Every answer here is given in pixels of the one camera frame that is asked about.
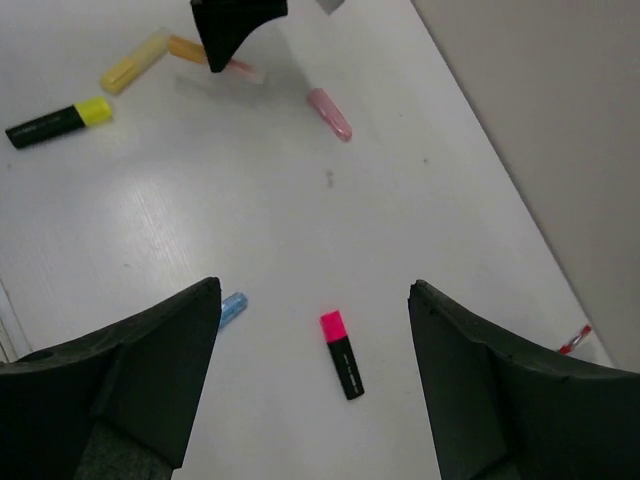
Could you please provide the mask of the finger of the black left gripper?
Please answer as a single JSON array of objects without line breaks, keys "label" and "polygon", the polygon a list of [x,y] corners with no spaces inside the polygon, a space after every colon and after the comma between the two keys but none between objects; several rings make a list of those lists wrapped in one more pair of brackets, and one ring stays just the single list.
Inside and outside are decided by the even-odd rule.
[{"label": "finger of the black left gripper", "polygon": [[192,0],[203,46],[217,45],[232,56],[262,25],[288,15],[287,0]]}]

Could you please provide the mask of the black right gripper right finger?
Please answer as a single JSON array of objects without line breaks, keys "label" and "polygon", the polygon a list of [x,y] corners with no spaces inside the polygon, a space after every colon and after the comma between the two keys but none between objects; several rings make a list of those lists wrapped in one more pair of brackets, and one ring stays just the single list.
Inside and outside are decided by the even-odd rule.
[{"label": "black right gripper right finger", "polygon": [[445,479],[635,479],[639,377],[562,355],[425,281],[409,317]]}]

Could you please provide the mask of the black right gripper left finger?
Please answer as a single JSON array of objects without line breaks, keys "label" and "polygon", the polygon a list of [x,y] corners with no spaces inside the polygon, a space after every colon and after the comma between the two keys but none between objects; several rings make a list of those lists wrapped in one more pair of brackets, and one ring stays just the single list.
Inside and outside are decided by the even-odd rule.
[{"label": "black right gripper left finger", "polygon": [[1,368],[5,479],[168,479],[186,455],[219,330],[208,277]]}]

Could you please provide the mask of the red gel pen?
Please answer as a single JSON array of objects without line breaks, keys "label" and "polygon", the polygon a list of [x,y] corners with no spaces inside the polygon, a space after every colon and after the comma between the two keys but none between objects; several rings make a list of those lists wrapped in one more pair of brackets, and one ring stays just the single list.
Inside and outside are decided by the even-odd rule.
[{"label": "red gel pen", "polygon": [[568,355],[572,353],[585,341],[585,339],[590,335],[591,332],[592,327],[589,324],[585,325],[570,340],[565,342],[557,350],[557,352],[562,355]]}]

